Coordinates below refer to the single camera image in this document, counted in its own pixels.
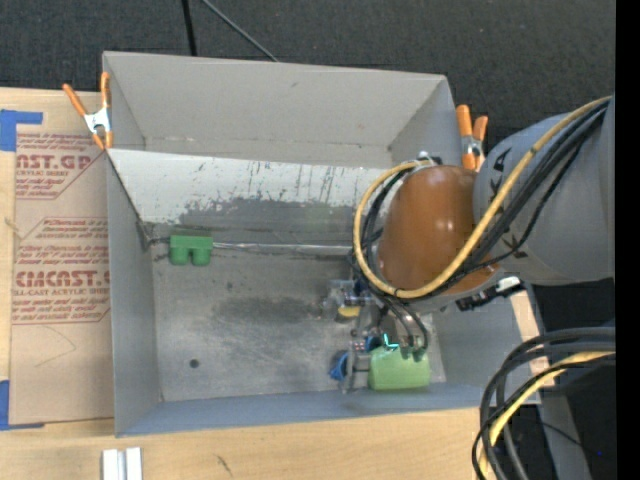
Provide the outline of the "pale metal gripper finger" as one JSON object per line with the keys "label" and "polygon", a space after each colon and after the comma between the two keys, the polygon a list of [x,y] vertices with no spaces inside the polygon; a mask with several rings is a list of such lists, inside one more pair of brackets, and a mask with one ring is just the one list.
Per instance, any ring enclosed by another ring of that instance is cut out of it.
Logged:
{"label": "pale metal gripper finger", "polygon": [[332,279],[327,282],[324,309],[363,307],[372,300],[371,293],[358,281]]}
{"label": "pale metal gripper finger", "polygon": [[341,390],[344,393],[367,387],[370,359],[365,340],[352,341],[349,344],[341,366]]}

